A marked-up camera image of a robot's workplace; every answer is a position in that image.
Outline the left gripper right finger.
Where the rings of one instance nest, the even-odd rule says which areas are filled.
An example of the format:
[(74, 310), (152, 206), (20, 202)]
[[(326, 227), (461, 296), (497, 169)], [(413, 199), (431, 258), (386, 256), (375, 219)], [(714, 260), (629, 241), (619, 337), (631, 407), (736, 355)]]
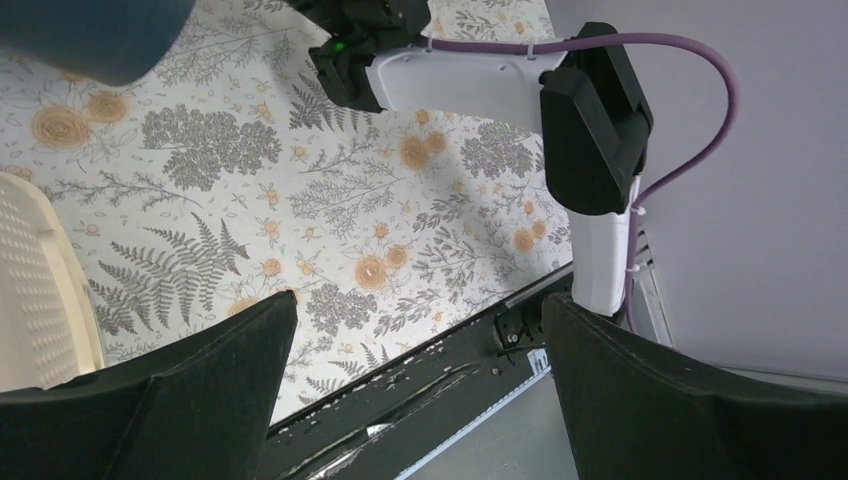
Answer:
[(541, 307), (582, 479), (843, 479), (847, 400), (727, 372), (564, 294)]

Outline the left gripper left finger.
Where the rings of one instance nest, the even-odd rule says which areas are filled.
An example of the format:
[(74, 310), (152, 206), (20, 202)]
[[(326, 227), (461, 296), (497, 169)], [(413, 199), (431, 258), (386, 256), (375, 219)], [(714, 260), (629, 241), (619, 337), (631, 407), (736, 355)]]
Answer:
[(252, 479), (296, 331), (276, 293), (142, 356), (1, 396), (5, 479)]

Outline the cream perforated large basket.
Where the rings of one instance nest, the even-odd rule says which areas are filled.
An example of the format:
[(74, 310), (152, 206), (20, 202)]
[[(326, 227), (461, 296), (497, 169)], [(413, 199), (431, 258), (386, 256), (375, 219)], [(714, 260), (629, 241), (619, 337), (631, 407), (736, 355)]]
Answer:
[(1, 389), (49, 389), (105, 366), (88, 280), (56, 211), (1, 175)]

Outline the dark blue round bin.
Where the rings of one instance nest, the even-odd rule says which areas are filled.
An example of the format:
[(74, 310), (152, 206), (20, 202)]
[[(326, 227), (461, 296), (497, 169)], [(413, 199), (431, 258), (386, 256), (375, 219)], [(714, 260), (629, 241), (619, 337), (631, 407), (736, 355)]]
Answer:
[(1, 49), (109, 86), (156, 67), (180, 36), (193, 0), (8, 0)]

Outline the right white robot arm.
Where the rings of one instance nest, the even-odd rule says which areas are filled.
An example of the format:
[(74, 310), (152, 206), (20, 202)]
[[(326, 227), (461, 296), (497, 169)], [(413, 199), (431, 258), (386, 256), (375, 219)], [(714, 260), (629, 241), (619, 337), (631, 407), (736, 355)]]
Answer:
[(572, 296), (604, 316), (627, 290), (631, 210), (653, 118), (620, 37), (585, 24), (566, 41), (531, 45), (427, 38), (424, 1), (296, 1), (328, 34), (312, 48), (337, 106), (380, 113), (427, 108), (538, 134), (545, 182), (569, 217)]

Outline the floral patterned table mat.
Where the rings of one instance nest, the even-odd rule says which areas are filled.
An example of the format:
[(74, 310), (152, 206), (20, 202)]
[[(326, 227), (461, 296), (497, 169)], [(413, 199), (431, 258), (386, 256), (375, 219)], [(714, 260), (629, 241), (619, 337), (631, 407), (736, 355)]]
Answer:
[(281, 1), (200, 1), (109, 87), (1, 56), (1, 168), (50, 199), (117, 364), (277, 292), (298, 327), (274, 420), (571, 259), (539, 137), (332, 105)]

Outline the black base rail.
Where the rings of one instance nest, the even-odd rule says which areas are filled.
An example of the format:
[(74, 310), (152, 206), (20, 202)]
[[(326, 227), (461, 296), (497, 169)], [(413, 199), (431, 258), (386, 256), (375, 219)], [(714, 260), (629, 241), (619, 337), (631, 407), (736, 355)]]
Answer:
[(547, 367), (541, 303), (565, 266), (273, 425), (259, 479), (394, 479)]

